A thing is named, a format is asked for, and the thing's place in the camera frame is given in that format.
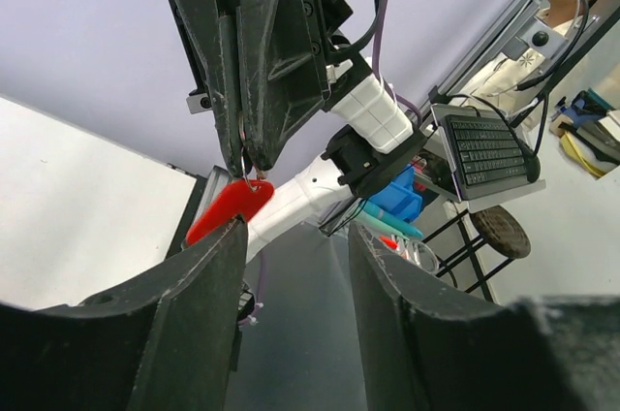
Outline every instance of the blue container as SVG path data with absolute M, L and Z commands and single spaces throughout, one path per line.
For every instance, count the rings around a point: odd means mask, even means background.
M 400 220 L 413 222 L 422 209 L 422 198 L 414 192 L 415 175 L 413 166 L 407 166 L 390 185 L 368 201 Z

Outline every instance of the red plastic piece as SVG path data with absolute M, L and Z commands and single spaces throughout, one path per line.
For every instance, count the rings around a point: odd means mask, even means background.
M 381 241 L 387 246 L 389 249 L 396 251 L 398 249 L 398 243 L 391 238 L 381 237 Z
M 224 188 L 187 233 L 187 244 L 193 246 L 236 215 L 242 215 L 245 221 L 249 222 L 267 204 L 275 191 L 268 181 L 250 180 L 250 183 L 254 186 L 254 191 L 245 180 L 236 181 Z

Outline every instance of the white wall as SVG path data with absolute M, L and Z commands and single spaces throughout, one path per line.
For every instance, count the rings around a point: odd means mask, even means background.
M 462 55 L 505 0 L 391 0 L 385 75 L 412 101 Z M 372 0 L 351 0 L 359 35 Z M 211 114 L 190 115 L 190 70 L 167 0 L 0 0 L 0 92 L 190 172 L 221 163 Z M 272 177 L 288 179 L 340 125 L 318 115 Z
M 579 91 L 588 88 L 594 88 L 620 110 L 620 23 L 616 23 L 555 87 L 551 105 L 565 96 L 570 102 Z
M 619 295 L 620 168 L 596 180 L 550 134 L 539 157 L 546 189 L 504 205 L 528 235 L 532 252 L 491 279 L 495 300 Z M 489 246 L 479 256 L 486 271 L 505 261 Z

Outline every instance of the blue object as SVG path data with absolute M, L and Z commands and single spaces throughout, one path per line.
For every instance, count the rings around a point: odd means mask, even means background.
M 375 217 L 376 219 L 381 220 L 384 224 L 387 224 L 399 232 L 402 232 L 408 237 L 422 239 L 424 237 L 423 233 L 407 222 L 395 217 L 391 213 L 386 210 L 381 209 L 373 202 L 368 201 L 363 207 L 363 210 L 370 216 Z
M 564 112 L 566 112 L 567 107 L 566 106 L 562 106 L 560 108 L 560 110 L 556 111 L 553 115 L 551 115 L 551 121 L 555 120 L 556 118 L 558 118 L 561 114 L 563 114 Z
M 600 115 L 597 113 L 582 113 L 578 111 L 578 110 L 584 110 L 585 107 L 586 107 L 585 100 L 575 99 L 571 107 L 566 109 L 562 113 L 573 121 L 574 128 L 579 128 L 581 125 L 583 125 L 585 122 L 588 122 L 588 121 L 598 122 L 599 120 L 605 117 L 604 115 Z
M 414 192 L 415 174 L 413 166 L 407 166 L 390 185 L 368 201 L 401 221 L 413 222 L 422 209 L 422 197 Z

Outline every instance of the man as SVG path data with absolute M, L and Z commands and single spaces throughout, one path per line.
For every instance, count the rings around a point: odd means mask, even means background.
M 573 24 L 576 12 L 576 0 L 548 0 L 550 7 L 539 14 L 549 27 L 558 33 L 566 35 Z M 588 0 L 590 6 L 597 0 Z M 504 112 L 514 112 L 527 106 L 540 89 L 539 86 L 523 92 L 515 91 L 517 84 L 522 82 L 543 63 L 544 57 L 533 49 L 526 51 L 517 61 L 508 59 L 500 54 L 491 61 L 478 74 L 476 74 L 462 89 L 465 94 L 479 96 Z M 579 64 L 578 70 L 571 72 L 567 78 L 578 78 L 579 72 L 585 70 L 586 61 Z M 472 105 L 477 108 L 487 109 L 482 103 L 476 101 L 455 100 L 457 105 Z M 541 120 L 542 106 L 524 122 L 526 128 L 534 128 Z

